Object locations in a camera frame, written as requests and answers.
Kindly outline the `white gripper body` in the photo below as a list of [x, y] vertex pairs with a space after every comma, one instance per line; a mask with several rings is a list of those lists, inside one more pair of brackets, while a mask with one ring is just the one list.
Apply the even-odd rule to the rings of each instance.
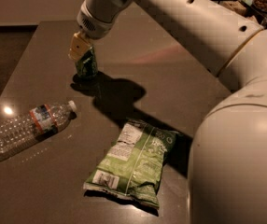
[[85, 35], [94, 40], [105, 37], [112, 28], [111, 23], [106, 23], [93, 17], [86, 3], [83, 3], [80, 7], [77, 14], [77, 24]]

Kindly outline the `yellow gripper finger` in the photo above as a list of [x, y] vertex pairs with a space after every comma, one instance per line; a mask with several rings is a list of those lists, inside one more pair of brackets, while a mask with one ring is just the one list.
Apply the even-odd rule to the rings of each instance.
[[79, 61], [91, 47], [92, 40], [85, 33], [74, 33], [68, 56], [72, 61]]

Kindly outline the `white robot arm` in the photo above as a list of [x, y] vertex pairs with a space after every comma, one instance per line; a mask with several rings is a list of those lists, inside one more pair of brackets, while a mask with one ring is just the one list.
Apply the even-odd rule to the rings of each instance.
[[223, 89], [193, 137], [190, 224], [267, 224], [267, 29], [211, 0], [85, 0], [69, 56], [141, 7]]

